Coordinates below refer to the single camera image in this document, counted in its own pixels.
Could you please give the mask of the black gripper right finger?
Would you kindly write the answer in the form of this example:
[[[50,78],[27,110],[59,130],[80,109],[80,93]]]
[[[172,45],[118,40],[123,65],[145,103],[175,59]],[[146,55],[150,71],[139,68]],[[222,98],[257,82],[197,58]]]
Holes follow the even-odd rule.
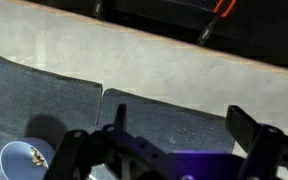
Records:
[[[247,154],[258,150],[257,139],[262,126],[239,106],[228,106],[225,127]]]

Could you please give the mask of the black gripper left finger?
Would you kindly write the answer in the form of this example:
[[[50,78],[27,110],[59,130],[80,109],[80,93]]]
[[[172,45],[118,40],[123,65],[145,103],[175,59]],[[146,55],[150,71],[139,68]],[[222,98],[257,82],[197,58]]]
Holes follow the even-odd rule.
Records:
[[[120,104],[117,108],[116,116],[114,119],[114,126],[123,130],[127,129],[127,105]]]

